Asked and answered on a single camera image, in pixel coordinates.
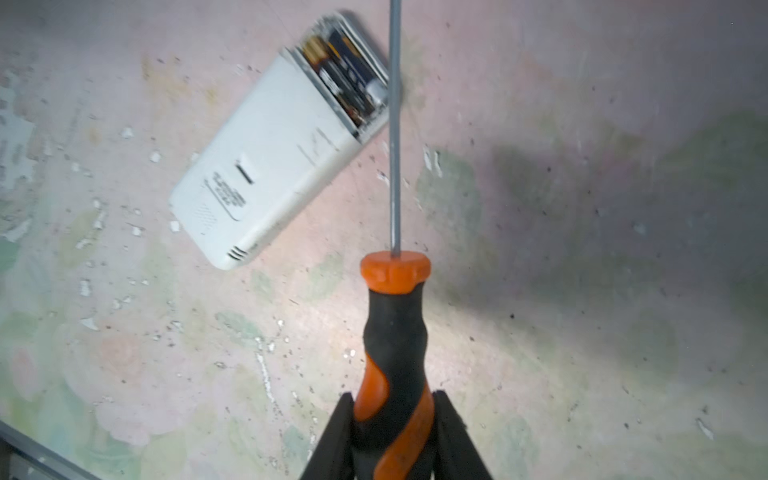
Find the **metal rod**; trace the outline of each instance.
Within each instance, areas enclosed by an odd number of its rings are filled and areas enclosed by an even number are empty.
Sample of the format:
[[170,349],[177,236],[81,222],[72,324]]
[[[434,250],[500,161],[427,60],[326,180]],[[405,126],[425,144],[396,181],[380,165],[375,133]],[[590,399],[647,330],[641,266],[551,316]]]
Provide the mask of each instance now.
[[389,5],[389,240],[400,256],[400,12],[401,0]]

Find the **rectangular slot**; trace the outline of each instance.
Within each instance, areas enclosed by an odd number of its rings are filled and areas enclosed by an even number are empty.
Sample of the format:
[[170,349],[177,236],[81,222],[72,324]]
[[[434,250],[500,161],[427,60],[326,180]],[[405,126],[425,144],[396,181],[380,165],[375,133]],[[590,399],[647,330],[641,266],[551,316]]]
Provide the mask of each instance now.
[[243,175],[243,178],[245,178],[246,182],[253,185],[253,180],[251,180],[251,178],[245,172],[245,169],[243,169],[243,167],[241,167],[240,164],[235,164],[235,168],[240,171],[240,173]]

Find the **orange and black handle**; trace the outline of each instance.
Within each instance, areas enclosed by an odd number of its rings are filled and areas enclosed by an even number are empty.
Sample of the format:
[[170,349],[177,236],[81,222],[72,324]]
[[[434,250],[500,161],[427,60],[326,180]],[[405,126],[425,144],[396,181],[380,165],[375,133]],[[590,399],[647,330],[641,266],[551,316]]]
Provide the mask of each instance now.
[[422,289],[432,265],[422,253],[386,251],[367,255],[360,269],[369,315],[366,371],[353,409],[355,473],[360,480],[427,479],[435,403],[424,373]]

